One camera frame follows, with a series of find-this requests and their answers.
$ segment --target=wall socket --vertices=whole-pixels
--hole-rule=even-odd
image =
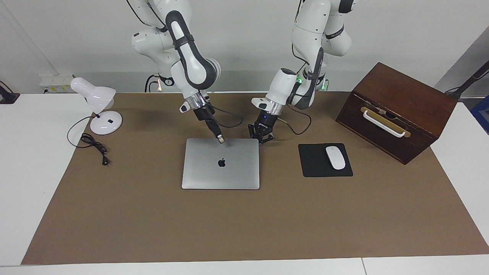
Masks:
[[[74,75],[42,76],[39,86],[43,93],[74,93],[71,89],[71,81]]]

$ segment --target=desk lamp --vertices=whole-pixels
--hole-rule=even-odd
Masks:
[[[118,112],[106,111],[101,113],[114,104],[114,89],[96,87],[81,77],[71,81],[71,88],[85,98],[95,113],[95,118],[90,123],[92,132],[97,135],[108,135],[119,129],[122,124],[122,116]]]

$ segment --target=black mouse pad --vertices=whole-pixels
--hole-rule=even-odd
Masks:
[[[333,168],[328,155],[326,155],[326,147],[328,146],[338,147],[345,158],[345,168],[341,170]],[[299,156],[301,158],[302,174],[306,178],[353,176],[352,166],[343,143],[299,144]]]

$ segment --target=wooden box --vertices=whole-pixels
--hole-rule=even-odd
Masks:
[[[350,94],[336,121],[407,164],[440,137],[456,103],[377,63]]]

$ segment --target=white mouse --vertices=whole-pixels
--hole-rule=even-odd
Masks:
[[[343,157],[343,154],[341,153],[338,147],[336,146],[326,147],[326,154],[328,155],[328,158],[330,159],[331,165],[333,166],[334,169],[341,170],[345,168],[346,166],[345,158]]]

